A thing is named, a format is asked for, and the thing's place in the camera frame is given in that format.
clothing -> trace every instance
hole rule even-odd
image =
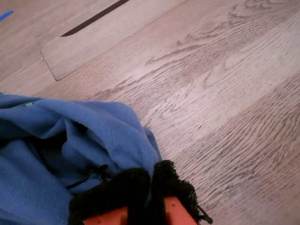
[[[151,175],[159,161],[153,134],[122,103],[0,94],[1,225],[66,225],[72,195],[100,181],[94,174],[66,186],[91,168],[107,164],[113,176],[141,167]]]

blue hoodie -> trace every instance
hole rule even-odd
[[[0,224],[66,225],[72,195],[100,183],[97,175],[70,190],[91,168],[109,175],[161,156],[151,131],[116,102],[82,102],[0,94]]]

wood grain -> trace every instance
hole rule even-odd
[[[263,3],[189,0],[40,94],[126,101],[144,115],[300,8]]]
[[[41,49],[54,78],[61,80],[185,0],[131,0],[69,37]]]
[[[299,21],[298,0],[188,0],[59,82],[0,89],[127,103],[214,224],[299,225]]]
[[[1,0],[14,13],[0,23],[0,91],[33,95],[53,83],[40,48],[115,1]]]
[[[299,223],[299,93],[300,71],[172,156],[216,224]]]

orange plastic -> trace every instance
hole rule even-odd
[[[168,225],[197,225],[177,197],[164,198]],[[128,207],[88,218],[85,225],[127,225]]]
[[[113,210],[101,216],[91,217],[84,221],[85,225],[127,225],[128,207]]]
[[[176,197],[164,198],[168,225],[197,225]]]

black fuzzy fabric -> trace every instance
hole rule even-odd
[[[195,189],[189,182],[179,179],[172,161],[164,160],[155,165],[151,189],[152,201],[148,213],[151,214],[152,224],[167,225],[164,198],[171,196],[177,197],[194,221],[200,223],[202,216]]]
[[[145,208],[150,190],[151,200]],[[75,196],[69,205],[68,224],[82,225],[90,217],[128,206],[127,225],[168,225],[164,198],[171,196],[179,199],[197,224],[201,219],[212,223],[205,212],[200,215],[194,187],[179,179],[172,161],[164,160],[155,165],[152,183],[146,170],[133,168]]]
[[[76,195],[69,204],[69,225],[128,206],[128,225],[144,220],[144,205],[150,188],[150,175],[142,168],[128,169],[113,179]]]

